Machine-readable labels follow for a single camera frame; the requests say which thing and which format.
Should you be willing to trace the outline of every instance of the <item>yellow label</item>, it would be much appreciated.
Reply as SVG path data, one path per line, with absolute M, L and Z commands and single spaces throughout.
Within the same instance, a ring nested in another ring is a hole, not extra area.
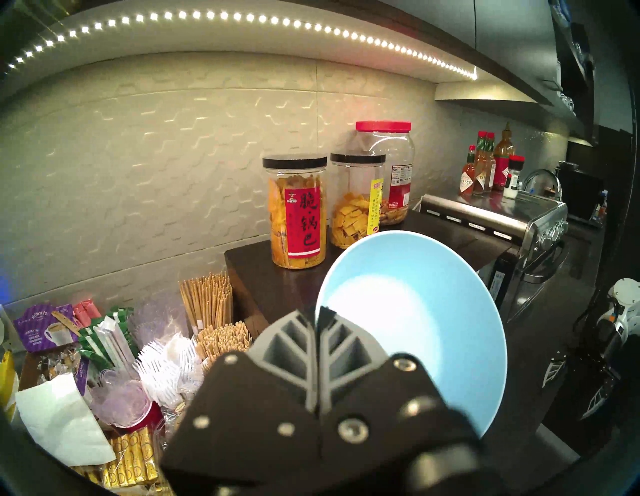
M 380 204 L 382 203 L 382 179 L 371 181 L 369 195 L 369 220 L 367 221 L 367 236 L 380 229 Z

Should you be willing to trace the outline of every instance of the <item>white robot part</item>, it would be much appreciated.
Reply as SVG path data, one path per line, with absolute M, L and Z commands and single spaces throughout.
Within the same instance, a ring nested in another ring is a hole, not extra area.
M 615 298 L 623 308 L 614 324 L 624 344 L 629 335 L 640 335 L 640 283 L 634 279 L 620 279 L 609 289 L 609 296 Z M 614 311 L 611 305 L 600 320 L 611 320 Z

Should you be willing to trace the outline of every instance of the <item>coffee cup image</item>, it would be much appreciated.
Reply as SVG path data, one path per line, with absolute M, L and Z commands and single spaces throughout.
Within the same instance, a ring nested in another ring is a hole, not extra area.
M 60 322 L 55 322 L 44 331 L 44 336 L 56 346 L 62 346 L 63 344 L 72 343 L 74 340 L 71 337 L 69 329 L 64 327 Z

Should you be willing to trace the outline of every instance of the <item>led strip light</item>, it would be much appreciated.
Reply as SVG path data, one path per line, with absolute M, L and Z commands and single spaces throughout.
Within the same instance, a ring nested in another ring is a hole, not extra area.
M 219 13 L 213 12 L 212 10 L 207 10 L 206 12 L 200 12 L 199 10 L 194 10 L 191 14 L 187 14 L 186 11 L 180 10 L 177 12 L 177 17 L 180 20 L 187 20 L 188 18 L 192 18 L 195 20 L 200 19 L 201 17 L 206 17 L 209 20 L 221 19 L 222 21 L 232 21 L 232 22 L 256 22 L 257 24 L 272 24 L 274 26 L 283 26 L 285 28 L 292 27 L 293 29 L 301 29 L 305 31 L 309 31 L 310 33 L 325 33 L 330 35 L 333 33 L 334 36 L 339 36 L 344 40 L 352 41 L 352 42 L 361 42 L 369 45 L 373 45 L 379 49 L 386 49 L 390 51 L 394 51 L 400 55 L 416 57 L 418 60 L 422 60 L 426 63 L 431 63 L 442 67 L 444 69 L 451 70 L 453 72 L 457 72 L 462 76 L 468 77 L 469 79 L 476 80 L 477 79 L 477 69 L 474 67 L 473 72 L 469 72 L 468 70 L 464 70 L 460 67 L 457 67 L 453 64 L 448 64 L 437 57 L 434 57 L 429 54 L 423 54 L 421 52 L 417 52 L 411 48 L 407 48 L 400 44 L 395 44 L 392 42 L 388 42 L 386 40 L 380 40 L 379 38 L 374 38 L 373 36 L 367 36 L 362 33 L 357 33 L 356 31 L 349 32 L 346 29 L 341 28 L 332 28 L 331 26 L 324 26 L 318 23 L 312 22 L 303 22 L 300 20 L 288 19 L 287 17 L 280 19 L 277 16 L 268 17 L 264 14 L 254 15 L 252 13 L 242 14 L 239 12 L 235 12 L 233 15 L 230 15 L 226 11 L 222 11 Z M 162 20 L 171 21 L 173 19 L 173 12 L 166 11 L 162 14 L 152 12 L 148 17 L 145 17 L 142 14 L 136 14 L 134 17 L 123 16 L 119 24 L 131 25 L 139 22 L 145 22 L 149 20 L 150 22 L 162 22 Z M 68 32 L 69 38 L 79 38 L 80 36 L 88 35 L 91 33 L 91 29 L 94 31 L 106 31 L 109 28 L 115 28 L 118 26 L 118 21 L 115 19 L 108 19 L 107 22 L 96 22 L 90 28 L 89 26 L 81 26 L 78 29 L 71 29 Z M 30 58 L 36 58 L 38 53 L 44 52 L 48 48 L 56 47 L 58 43 L 66 43 L 67 38 L 65 35 L 53 35 L 53 38 L 57 38 L 57 41 L 53 40 L 44 40 L 42 45 L 35 45 L 32 50 L 24 50 L 24 56 L 18 56 L 15 58 L 15 63 L 9 64 L 9 69 L 14 70 L 20 64 L 27 63 L 27 60 Z

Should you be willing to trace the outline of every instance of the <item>plastic jar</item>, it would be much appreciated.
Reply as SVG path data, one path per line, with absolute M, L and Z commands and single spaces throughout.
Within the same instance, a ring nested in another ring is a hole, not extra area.
M 385 154 L 385 183 L 380 224 L 402 222 L 409 210 L 409 191 L 415 148 L 409 131 L 411 122 L 361 120 L 356 122 L 357 148 Z
M 332 153 L 331 162 L 336 169 L 331 242 L 348 248 L 380 229 L 385 156 L 361 151 Z
M 306 269 L 326 255 L 326 157 L 278 155 L 262 159 L 269 176 L 271 259 L 285 269 Z

